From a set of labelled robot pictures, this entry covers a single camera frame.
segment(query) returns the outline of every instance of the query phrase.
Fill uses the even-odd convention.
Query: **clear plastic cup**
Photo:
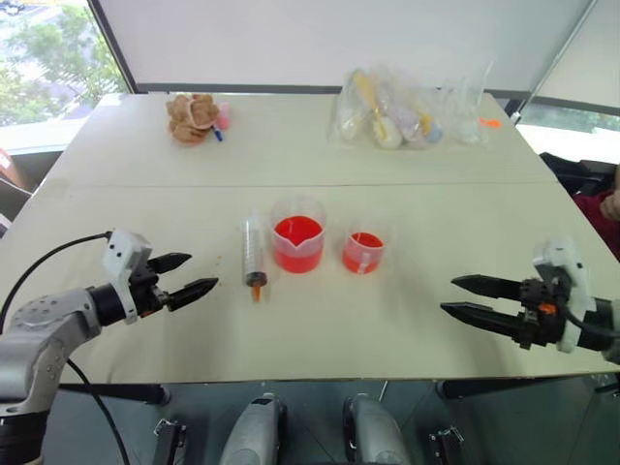
[[[379,266],[392,237],[392,227],[383,218],[354,220],[347,230],[342,263],[353,273],[371,273]]]
[[[270,225],[277,264],[291,273],[306,273],[319,264],[326,237],[320,202],[307,196],[279,201],[271,208]]]

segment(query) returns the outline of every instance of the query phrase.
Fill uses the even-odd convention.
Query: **table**
[[[523,351],[439,308],[443,301],[467,299],[515,314],[514,302],[468,294],[450,279],[470,273],[534,276],[533,247],[566,233],[591,269],[595,295],[617,297],[618,263],[508,123],[491,134],[487,148],[496,147],[493,156],[484,148],[457,145],[429,152],[352,151],[318,139],[317,128],[326,121],[318,118],[319,109],[326,110],[330,97],[227,96],[233,99],[239,103],[233,104],[238,126],[225,143],[202,149],[177,147],[155,130],[165,125],[165,116],[156,112],[163,107],[161,96],[99,108],[0,241],[3,262],[12,264],[0,270],[0,295],[55,245],[116,226],[144,234],[154,254],[194,255],[164,275],[164,289],[199,277],[220,278],[210,294],[187,308],[108,327],[79,348],[73,358],[93,383],[456,379],[617,370],[601,355],[580,349],[569,356],[552,347]],[[318,148],[298,141],[292,155],[302,170],[293,170],[275,133],[253,144],[235,139],[234,131],[243,128],[261,137],[249,123],[244,126],[250,118],[243,109],[251,115],[258,100],[285,107],[287,99],[296,108],[316,106],[314,126],[306,125],[316,137],[306,141]],[[152,113],[139,110],[142,105]],[[488,110],[485,117],[503,118],[488,99],[482,109]],[[138,114],[143,119],[134,117]],[[269,121],[284,125],[280,114]],[[110,130],[124,124],[133,126],[120,134]],[[149,140],[147,127],[153,128]],[[292,133],[303,138],[299,128]],[[305,169],[312,153],[321,170]],[[255,171],[241,159],[253,160]],[[345,170],[352,160],[356,168]],[[337,170],[327,170],[332,166]],[[294,176],[288,183],[287,173]],[[277,200],[296,194],[325,205],[323,261],[309,274],[292,275],[267,254],[270,285],[264,301],[254,304],[242,285],[239,226],[251,208],[266,213]],[[390,218],[397,237],[378,272],[357,276],[340,263],[339,246],[348,221],[365,211]],[[38,295],[101,284],[102,247],[86,244],[54,258],[26,283],[13,309]],[[76,380],[65,370],[64,383]]]
[[[226,143],[188,148],[166,128],[171,96],[133,95],[97,108],[49,173],[80,186],[329,186],[554,182],[490,95],[499,119],[481,145],[385,152],[327,143],[332,95],[220,95],[232,108]]]

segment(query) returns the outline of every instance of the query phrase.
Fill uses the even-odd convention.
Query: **gray robot arm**
[[[109,284],[37,298],[18,309],[0,337],[0,463],[24,464],[41,455],[47,415],[64,365],[81,344],[120,320],[171,311],[208,293],[217,278],[195,281],[169,294],[158,274],[191,256],[166,254],[149,260],[141,236],[116,230],[104,254]]]

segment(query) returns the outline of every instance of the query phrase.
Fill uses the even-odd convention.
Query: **tree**
[[[47,121],[62,109],[38,82],[27,82],[0,62],[0,126]]]
[[[127,90],[86,7],[64,6],[53,23],[26,23],[8,44],[14,66],[0,63],[2,124],[45,121],[62,113],[69,100],[95,107],[105,94]],[[16,69],[33,63],[43,70],[42,78],[23,79]]]

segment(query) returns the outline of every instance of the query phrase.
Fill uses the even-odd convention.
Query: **brown toy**
[[[220,110],[209,94],[178,95],[166,103],[172,136],[183,143],[197,144],[206,139]]]

